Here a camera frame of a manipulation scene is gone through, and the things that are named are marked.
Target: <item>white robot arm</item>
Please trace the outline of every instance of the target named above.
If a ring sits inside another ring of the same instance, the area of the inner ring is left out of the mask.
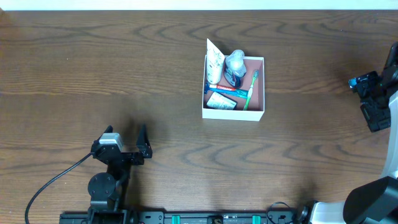
[[[361,98],[370,130],[391,126],[386,163],[379,180],[353,190],[346,201],[314,203],[304,223],[398,223],[398,42],[391,47],[381,77],[371,72],[349,84]]]

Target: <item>toothpaste tube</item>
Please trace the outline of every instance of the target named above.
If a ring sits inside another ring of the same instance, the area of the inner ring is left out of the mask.
[[[223,73],[225,56],[218,48],[207,39],[207,61],[206,61],[206,74],[207,81],[211,84],[217,84],[221,80]]]
[[[233,110],[235,109],[236,102],[217,92],[214,92],[206,105],[210,108],[218,110]]]
[[[208,90],[215,91],[218,93],[225,93],[225,94],[228,94],[231,96],[237,96],[237,97],[244,98],[244,99],[248,98],[248,93],[249,93],[246,90],[238,90],[238,89],[231,88],[228,86],[212,85],[212,84],[206,83],[205,94],[207,94]]]

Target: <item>wood grain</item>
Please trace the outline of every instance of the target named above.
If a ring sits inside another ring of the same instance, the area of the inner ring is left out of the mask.
[[[133,207],[263,210],[344,200],[376,180],[389,130],[371,134],[347,81],[381,71],[397,11],[3,12],[0,223],[23,223],[44,183],[107,125],[133,147],[147,124],[154,157],[135,167]],[[266,59],[259,123],[204,120],[206,42]],[[44,190],[31,223],[86,210],[90,159]]]

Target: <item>green clip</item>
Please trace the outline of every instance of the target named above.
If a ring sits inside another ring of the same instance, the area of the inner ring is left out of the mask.
[[[261,224],[261,216],[253,215],[253,224]]]
[[[179,215],[172,216],[172,224],[180,224],[180,216]]]

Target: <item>toothbrush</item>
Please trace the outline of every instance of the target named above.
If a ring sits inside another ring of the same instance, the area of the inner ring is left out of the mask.
[[[253,79],[251,81],[251,86],[250,86],[250,89],[249,89],[249,92],[248,92],[248,98],[246,100],[246,104],[244,105],[243,110],[248,110],[248,106],[249,106],[249,102],[250,102],[250,99],[251,99],[251,95],[253,94],[254,82],[256,81],[258,76],[259,76],[259,70],[255,70],[254,74],[253,74]]]

